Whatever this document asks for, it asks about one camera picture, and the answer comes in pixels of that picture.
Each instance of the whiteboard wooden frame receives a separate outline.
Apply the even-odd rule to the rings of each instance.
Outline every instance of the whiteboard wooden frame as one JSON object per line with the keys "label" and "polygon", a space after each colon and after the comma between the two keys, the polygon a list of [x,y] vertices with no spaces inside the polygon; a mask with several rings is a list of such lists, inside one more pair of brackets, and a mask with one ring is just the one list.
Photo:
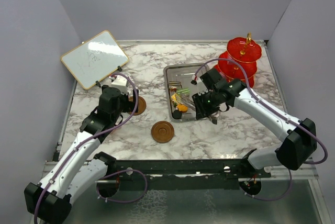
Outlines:
{"label": "whiteboard wooden frame", "polygon": [[[92,38],[86,40],[86,41],[83,42],[81,45],[78,45],[78,46],[75,47],[74,49],[68,51],[67,53],[65,53],[65,54],[63,54],[63,55],[61,56],[61,62],[65,65],[65,67],[71,72],[71,74],[74,76],[74,78],[78,81],[78,83],[79,83],[79,84],[82,86],[82,88],[85,89],[85,90],[88,90],[88,89],[92,88],[92,87],[93,87],[94,85],[96,85],[96,84],[94,83],[94,84],[92,84],[90,87],[85,87],[85,86],[80,82],[80,80],[78,79],[78,77],[71,71],[71,69],[70,69],[70,68],[67,66],[67,64],[63,61],[63,57],[66,56],[66,55],[68,55],[68,54],[71,53],[72,51],[76,50],[76,49],[79,48],[80,46],[84,45],[85,43],[87,43],[87,42],[91,41],[92,39],[98,37],[99,35],[101,35],[101,34],[104,33],[104,32],[108,32],[108,33],[110,34],[110,36],[113,38],[113,40],[115,41],[115,43],[117,44],[117,46],[120,47],[119,43],[115,40],[115,38],[113,37],[113,35],[112,35],[108,30],[104,30],[104,31],[100,32],[99,34],[97,34],[96,36],[94,36],[94,37],[92,37]],[[119,65],[119,66],[123,66],[123,65],[125,65],[126,63],[128,63],[129,58],[128,58],[128,56],[127,56],[126,54],[125,54],[125,56],[126,56],[126,58],[127,58],[127,61],[126,61],[125,63]],[[105,77],[111,75],[111,74],[112,74],[113,72],[115,72],[116,70],[117,70],[117,68],[114,69],[113,71],[111,71],[110,73],[108,73],[107,75],[105,75],[104,77],[102,77],[100,80],[96,80],[96,81],[99,81],[99,82],[100,82],[101,80],[103,80]]]}

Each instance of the white marble table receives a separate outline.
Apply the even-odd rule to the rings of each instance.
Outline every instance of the white marble table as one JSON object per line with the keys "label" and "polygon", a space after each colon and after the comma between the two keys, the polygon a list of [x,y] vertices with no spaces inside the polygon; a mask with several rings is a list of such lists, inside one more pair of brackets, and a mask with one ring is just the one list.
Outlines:
{"label": "white marble table", "polygon": [[[218,44],[131,44],[121,47],[129,57],[123,69],[134,80],[140,96],[147,102],[145,112],[110,134],[94,152],[104,151],[117,159],[229,159],[241,158],[254,148],[279,143],[275,135],[246,113],[231,108],[221,114],[218,125],[209,120],[171,122],[165,95],[163,69],[167,65],[199,63],[218,57],[226,50]],[[275,78],[262,46],[257,61],[254,90],[270,103],[283,109]],[[102,84],[109,84],[105,79]],[[101,89],[89,91],[77,85],[67,121],[60,157],[73,142],[83,119],[98,104]],[[174,138],[165,144],[155,142],[151,127],[166,120],[174,127]]]}

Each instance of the stainless steel tray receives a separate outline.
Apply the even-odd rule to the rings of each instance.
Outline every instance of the stainless steel tray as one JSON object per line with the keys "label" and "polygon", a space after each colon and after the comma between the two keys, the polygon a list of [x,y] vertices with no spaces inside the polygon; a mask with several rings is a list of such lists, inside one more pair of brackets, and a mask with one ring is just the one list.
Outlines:
{"label": "stainless steel tray", "polygon": [[[195,119],[195,111],[192,109],[188,109],[186,113],[183,114],[181,119],[174,119],[172,117],[172,112],[174,112],[175,108],[171,103],[171,96],[173,93],[169,90],[169,81],[181,82],[183,89],[189,88],[189,96],[192,97],[195,93],[197,93],[197,87],[191,84],[192,76],[194,73],[201,67],[202,63],[191,63],[191,64],[178,64],[178,65],[170,65],[164,68],[164,84],[166,91],[166,99],[168,101],[169,115],[173,122],[185,122],[185,121],[194,121]],[[199,76],[207,72],[209,67],[206,65],[199,71]]]}

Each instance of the brown round disc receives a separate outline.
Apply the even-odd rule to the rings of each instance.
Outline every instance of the brown round disc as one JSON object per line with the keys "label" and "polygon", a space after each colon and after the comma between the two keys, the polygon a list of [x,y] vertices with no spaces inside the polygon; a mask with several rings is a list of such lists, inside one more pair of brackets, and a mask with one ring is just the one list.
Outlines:
{"label": "brown round disc", "polygon": [[159,121],[151,128],[151,135],[158,143],[167,143],[174,136],[172,124],[166,121]]}
{"label": "brown round disc", "polygon": [[142,114],[146,110],[146,107],[147,107],[147,103],[144,100],[144,98],[138,97],[138,110],[137,110],[137,113],[134,113],[134,116]]}

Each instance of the yellow object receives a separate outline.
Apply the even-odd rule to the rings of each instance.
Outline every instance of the yellow object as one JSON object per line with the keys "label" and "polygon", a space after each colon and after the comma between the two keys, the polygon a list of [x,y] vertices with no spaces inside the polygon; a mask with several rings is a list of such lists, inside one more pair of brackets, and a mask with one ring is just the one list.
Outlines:
{"label": "yellow object", "polygon": [[173,94],[173,95],[171,96],[171,100],[172,100],[173,102],[175,102],[176,104],[179,104],[179,103],[177,102],[176,94]]}
{"label": "yellow object", "polygon": [[185,112],[187,112],[187,106],[186,105],[182,105],[182,104],[180,104],[180,105],[177,105],[177,109],[179,110],[179,111],[181,111],[182,113],[185,113]]}

